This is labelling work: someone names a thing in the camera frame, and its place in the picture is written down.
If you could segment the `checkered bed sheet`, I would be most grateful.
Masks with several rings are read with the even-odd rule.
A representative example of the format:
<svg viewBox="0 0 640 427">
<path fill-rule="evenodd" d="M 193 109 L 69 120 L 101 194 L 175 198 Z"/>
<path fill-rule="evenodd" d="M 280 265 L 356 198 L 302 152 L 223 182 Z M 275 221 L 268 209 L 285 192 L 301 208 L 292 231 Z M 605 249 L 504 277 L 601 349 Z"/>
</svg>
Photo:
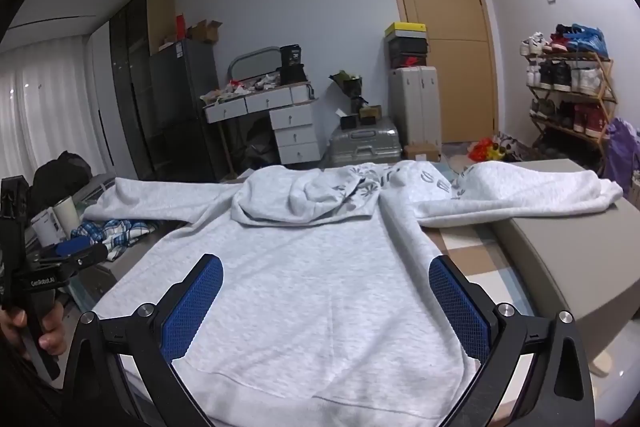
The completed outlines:
<svg viewBox="0 0 640 427">
<path fill-rule="evenodd" d="M 422 225 L 421 229 L 438 250 L 449 256 L 471 282 L 482 286 L 495 303 L 511 303 L 523 315 L 534 314 L 526 288 L 492 223 L 444 229 Z"/>
</svg>

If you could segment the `red orange toy pile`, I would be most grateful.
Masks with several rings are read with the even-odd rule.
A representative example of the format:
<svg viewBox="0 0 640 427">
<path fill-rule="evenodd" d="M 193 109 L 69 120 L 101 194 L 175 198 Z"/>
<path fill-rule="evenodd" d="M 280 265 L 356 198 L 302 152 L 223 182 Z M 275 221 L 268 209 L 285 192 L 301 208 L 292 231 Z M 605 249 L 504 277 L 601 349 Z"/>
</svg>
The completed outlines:
<svg viewBox="0 0 640 427">
<path fill-rule="evenodd" d="M 500 161 L 504 156 L 506 156 L 506 147 L 489 138 L 475 143 L 468 153 L 468 157 L 475 162 Z"/>
</svg>

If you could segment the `arched mirror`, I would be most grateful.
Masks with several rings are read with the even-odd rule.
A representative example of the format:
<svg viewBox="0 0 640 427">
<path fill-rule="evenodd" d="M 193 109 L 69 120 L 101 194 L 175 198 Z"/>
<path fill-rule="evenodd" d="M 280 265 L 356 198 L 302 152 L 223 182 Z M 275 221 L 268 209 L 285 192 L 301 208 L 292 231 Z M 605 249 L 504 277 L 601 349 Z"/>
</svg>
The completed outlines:
<svg viewBox="0 0 640 427">
<path fill-rule="evenodd" d="M 262 77 L 275 72 L 280 67 L 280 48 L 278 46 L 268 46 L 268 48 L 262 48 L 235 57 L 228 67 L 228 79 L 243 81 Z"/>
</svg>

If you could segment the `blue plaid shirt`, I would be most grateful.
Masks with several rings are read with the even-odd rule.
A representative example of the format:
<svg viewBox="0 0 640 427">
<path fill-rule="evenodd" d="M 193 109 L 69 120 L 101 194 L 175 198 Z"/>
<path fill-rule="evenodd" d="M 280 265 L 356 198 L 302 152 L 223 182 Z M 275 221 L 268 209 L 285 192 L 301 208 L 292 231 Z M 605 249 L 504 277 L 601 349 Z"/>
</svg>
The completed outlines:
<svg viewBox="0 0 640 427">
<path fill-rule="evenodd" d="M 145 236 L 155 232 L 155 221 L 112 219 L 104 222 L 82 221 L 78 228 L 70 232 L 70 237 L 85 236 L 91 243 L 101 243 L 107 250 L 108 261 L 117 260 L 128 249 L 137 245 Z"/>
</svg>

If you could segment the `stacked shoe boxes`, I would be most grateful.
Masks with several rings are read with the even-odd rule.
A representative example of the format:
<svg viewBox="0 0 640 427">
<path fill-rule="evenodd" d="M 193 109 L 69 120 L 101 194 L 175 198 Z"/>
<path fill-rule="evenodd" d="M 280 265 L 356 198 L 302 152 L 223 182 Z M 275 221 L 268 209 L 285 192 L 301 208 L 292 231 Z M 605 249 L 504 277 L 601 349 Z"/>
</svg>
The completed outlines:
<svg viewBox="0 0 640 427">
<path fill-rule="evenodd" d="M 393 22 L 386 28 L 385 42 L 391 69 L 426 65 L 428 42 L 425 24 Z"/>
</svg>

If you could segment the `silver lying suitcase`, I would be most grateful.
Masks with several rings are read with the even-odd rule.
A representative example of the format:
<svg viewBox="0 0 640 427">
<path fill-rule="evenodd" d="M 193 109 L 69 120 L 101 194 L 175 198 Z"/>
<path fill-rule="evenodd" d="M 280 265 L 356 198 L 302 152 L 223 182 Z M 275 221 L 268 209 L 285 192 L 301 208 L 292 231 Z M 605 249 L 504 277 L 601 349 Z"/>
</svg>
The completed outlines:
<svg viewBox="0 0 640 427">
<path fill-rule="evenodd" d="M 331 134 L 326 153 L 328 167 L 365 164 L 395 164 L 401 160 L 399 134 L 390 118 L 376 124 L 358 124 L 355 129 L 336 128 Z"/>
</svg>

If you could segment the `white curtain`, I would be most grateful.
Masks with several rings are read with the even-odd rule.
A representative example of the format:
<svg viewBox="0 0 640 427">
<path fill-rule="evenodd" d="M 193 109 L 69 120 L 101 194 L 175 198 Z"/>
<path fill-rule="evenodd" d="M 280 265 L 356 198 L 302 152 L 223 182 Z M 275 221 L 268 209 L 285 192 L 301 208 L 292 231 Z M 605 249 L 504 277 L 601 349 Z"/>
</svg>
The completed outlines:
<svg viewBox="0 0 640 427">
<path fill-rule="evenodd" d="M 106 170 L 91 116 L 86 39 L 52 39 L 1 54 L 1 176 L 27 180 L 63 152 Z"/>
</svg>

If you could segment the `purple bag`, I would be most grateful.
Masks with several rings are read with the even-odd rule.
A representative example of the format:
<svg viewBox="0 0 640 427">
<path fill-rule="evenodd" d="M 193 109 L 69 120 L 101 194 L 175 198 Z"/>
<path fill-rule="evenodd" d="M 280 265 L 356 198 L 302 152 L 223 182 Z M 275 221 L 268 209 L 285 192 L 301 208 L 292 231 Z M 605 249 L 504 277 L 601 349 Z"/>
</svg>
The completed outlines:
<svg viewBox="0 0 640 427">
<path fill-rule="evenodd" d="M 608 144 L 605 147 L 606 179 L 616 182 L 627 196 L 634 172 L 639 169 L 639 140 L 636 128 L 625 119 L 615 117 L 606 128 Z"/>
</svg>

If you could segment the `white cup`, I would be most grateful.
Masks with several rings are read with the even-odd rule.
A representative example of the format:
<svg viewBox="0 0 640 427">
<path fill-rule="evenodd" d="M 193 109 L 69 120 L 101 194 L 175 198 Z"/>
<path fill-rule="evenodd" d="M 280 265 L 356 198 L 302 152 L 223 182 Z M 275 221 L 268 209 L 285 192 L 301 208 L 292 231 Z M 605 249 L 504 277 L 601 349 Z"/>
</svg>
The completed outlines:
<svg viewBox="0 0 640 427">
<path fill-rule="evenodd" d="M 80 227 L 78 212 L 71 197 L 58 202 L 53 211 L 67 236 L 71 236 L 73 231 Z"/>
</svg>

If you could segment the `wooden door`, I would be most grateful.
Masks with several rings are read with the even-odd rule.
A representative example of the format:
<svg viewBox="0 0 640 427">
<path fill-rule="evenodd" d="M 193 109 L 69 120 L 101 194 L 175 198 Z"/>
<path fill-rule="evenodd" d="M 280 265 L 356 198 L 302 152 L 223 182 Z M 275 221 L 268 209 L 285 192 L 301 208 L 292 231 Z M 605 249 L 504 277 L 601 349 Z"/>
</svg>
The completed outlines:
<svg viewBox="0 0 640 427">
<path fill-rule="evenodd" d="M 427 64 L 439 81 L 442 139 L 472 142 L 497 131 L 494 42 L 486 0 L 396 0 L 400 19 L 426 26 Z"/>
</svg>

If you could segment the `flower bouquet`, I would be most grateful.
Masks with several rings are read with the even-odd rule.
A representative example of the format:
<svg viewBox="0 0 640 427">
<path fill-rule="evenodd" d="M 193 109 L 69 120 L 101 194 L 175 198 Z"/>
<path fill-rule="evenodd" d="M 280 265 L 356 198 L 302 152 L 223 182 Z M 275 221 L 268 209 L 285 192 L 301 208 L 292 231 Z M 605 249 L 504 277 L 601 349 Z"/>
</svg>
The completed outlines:
<svg viewBox="0 0 640 427">
<path fill-rule="evenodd" d="M 349 74 L 342 69 L 331 75 L 330 79 L 349 98 L 350 113 L 358 114 L 360 109 L 368 104 L 362 96 L 362 78 L 360 76 Z"/>
</svg>

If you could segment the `white drawer desk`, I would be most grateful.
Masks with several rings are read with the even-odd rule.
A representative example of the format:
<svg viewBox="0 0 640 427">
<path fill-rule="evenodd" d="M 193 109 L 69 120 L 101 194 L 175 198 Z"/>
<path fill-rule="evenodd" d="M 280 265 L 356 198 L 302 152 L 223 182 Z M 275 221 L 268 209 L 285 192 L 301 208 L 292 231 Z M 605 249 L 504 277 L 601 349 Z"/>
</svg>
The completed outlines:
<svg viewBox="0 0 640 427">
<path fill-rule="evenodd" d="M 204 107 L 209 124 L 260 113 L 269 116 L 282 165 L 310 164 L 322 159 L 326 139 L 310 82 L 232 96 L 230 101 Z"/>
</svg>

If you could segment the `black box on desk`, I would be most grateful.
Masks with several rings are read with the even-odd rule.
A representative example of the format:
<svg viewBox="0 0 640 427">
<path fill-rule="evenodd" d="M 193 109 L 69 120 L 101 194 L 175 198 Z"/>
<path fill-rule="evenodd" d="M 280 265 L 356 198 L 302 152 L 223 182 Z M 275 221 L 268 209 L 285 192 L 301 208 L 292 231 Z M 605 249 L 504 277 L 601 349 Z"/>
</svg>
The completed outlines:
<svg viewBox="0 0 640 427">
<path fill-rule="evenodd" d="M 281 67 L 280 80 L 282 84 L 306 82 L 307 77 L 302 62 L 302 48 L 299 44 L 280 47 Z"/>
</svg>

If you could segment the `light grey hoodie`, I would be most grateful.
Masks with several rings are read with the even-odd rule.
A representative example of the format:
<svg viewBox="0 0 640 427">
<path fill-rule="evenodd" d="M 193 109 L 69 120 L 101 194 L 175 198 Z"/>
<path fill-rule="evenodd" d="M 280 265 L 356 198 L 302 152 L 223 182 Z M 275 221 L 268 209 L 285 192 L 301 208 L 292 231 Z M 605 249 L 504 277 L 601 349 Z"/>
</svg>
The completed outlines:
<svg viewBox="0 0 640 427">
<path fill-rule="evenodd" d="M 435 426 L 472 381 L 428 283 L 429 228 L 607 210 L 590 171 L 483 162 L 446 179 L 425 161 L 260 169 L 239 184 L 117 179 L 84 214 L 175 221 L 98 302 L 104 319 L 155 303 L 206 254 L 215 302 L 175 368 L 229 426 Z"/>
</svg>

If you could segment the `open cardboard box on wardrobe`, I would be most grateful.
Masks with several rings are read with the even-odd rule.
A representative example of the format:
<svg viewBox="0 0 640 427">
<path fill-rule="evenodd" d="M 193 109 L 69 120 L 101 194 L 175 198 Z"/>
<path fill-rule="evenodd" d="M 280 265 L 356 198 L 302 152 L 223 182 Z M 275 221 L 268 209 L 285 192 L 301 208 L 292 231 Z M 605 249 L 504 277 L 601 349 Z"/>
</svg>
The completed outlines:
<svg viewBox="0 0 640 427">
<path fill-rule="evenodd" d="M 215 44 L 219 40 L 219 28 L 221 22 L 216 20 L 201 20 L 186 30 L 186 36 L 194 41 Z"/>
</svg>

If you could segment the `black wardrobe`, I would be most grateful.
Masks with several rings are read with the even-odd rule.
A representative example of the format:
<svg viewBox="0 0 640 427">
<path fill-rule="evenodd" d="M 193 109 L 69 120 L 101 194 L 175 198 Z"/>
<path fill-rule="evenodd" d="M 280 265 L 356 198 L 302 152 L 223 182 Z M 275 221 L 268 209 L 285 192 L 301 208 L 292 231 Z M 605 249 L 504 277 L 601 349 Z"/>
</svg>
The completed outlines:
<svg viewBox="0 0 640 427">
<path fill-rule="evenodd" d="M 108 21 L 120 122 L 143 181 L 219 182 L 229 173 L 201 96 L 219 87 L 213 45 L 180 39 L 175 0 L 129 0 Z"/>
</svg>

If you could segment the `cardboard box on floor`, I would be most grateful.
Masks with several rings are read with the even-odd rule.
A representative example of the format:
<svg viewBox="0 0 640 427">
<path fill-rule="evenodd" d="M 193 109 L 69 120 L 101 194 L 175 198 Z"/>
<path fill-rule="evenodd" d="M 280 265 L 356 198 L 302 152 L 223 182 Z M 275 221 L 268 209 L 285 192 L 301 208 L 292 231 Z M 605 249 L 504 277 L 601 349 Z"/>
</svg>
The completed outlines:
<svg viewBox="0 0 640 427">
<path fill-rule="evenodd" d="M 442 158 L 438 147 L 428 142 L 406 145 L 404 152 L 408 159 L 416 161 L 439 162 Z"/>
</svg>

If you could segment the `bamboo shoe rack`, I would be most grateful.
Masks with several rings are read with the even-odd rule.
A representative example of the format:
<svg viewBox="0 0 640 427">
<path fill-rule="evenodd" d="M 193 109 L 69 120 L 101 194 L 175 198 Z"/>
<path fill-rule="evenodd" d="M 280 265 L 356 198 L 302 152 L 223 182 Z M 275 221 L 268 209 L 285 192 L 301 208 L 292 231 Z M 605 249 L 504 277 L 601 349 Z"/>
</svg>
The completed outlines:
<svg viewBox="0 0 640 427">
<path fill-rule="evenodd" d="M 617 107 L 613 60 L 603 31 L 559 24 L 550 36 L 538 31 L 521 41 L 520 55 L 527 64 L 528 113 L 541 152 L 582 162 L 603 160 Z"/>
</svg>

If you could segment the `black bag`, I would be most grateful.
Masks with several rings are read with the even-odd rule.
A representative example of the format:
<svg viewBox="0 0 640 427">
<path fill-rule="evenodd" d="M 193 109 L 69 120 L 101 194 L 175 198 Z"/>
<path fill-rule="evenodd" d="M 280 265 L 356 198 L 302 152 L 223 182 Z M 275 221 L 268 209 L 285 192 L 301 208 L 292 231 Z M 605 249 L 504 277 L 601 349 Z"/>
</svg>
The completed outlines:
<svg viewBox="0 0 640 427">
<path fill-rule="evenodd" d="M 42 210 L 54 207 L 68 196 L 73 196 L 92 177 L 91 167 L 84 158 L 64 150 L 58 158 L 36 170 L 27 199 L 29 219 Z"/>
</svg>

